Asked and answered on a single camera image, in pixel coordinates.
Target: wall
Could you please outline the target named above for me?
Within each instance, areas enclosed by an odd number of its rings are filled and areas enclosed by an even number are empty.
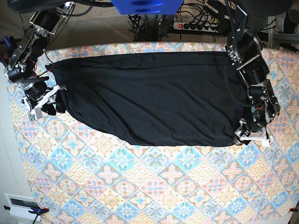
[[[0,224],[32,223],[8,215],[3,208],[8,205],[4,193],[32,197],[14,135],[3,71],[0,63]]]

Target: black garment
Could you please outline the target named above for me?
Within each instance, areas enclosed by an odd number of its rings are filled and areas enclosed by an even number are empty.
[[[132,145],[233,145],[247,88],[225,52],[175,52],[68,59],[52,72],[66,110]]]

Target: black fabric fold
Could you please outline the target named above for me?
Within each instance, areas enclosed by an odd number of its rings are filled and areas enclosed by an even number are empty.
[[[173,52],[67,59],[54,64],[72,117],[131,145],[233,144],[247,88],[225,52]]]

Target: power strip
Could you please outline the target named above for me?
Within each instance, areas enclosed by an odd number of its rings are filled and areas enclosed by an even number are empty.
[[[205,31],[210,33],[218,33],[216,30],[216,25],[212,24],[203,24],[200,23],[196,25],[196,23],[188,23],[188,22],[174,22],[173,29],[176,30],[191,30],[191,31]]]

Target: colorful tile pattern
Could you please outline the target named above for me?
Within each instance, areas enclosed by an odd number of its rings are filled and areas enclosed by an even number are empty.
[[[148,42],[51,51],[53,61],[142,52],[223,51],[223,45]],[[7,84],[12,121],[43,223],[240,224],[284,216],[299,200],[299,56],[264,49],[282,106],[270,148],[142,147],[68,113],[30,123],[22,92]],[[49,61],[39,58],[37,73]],[[49,85],[55,80],[51,73]]]

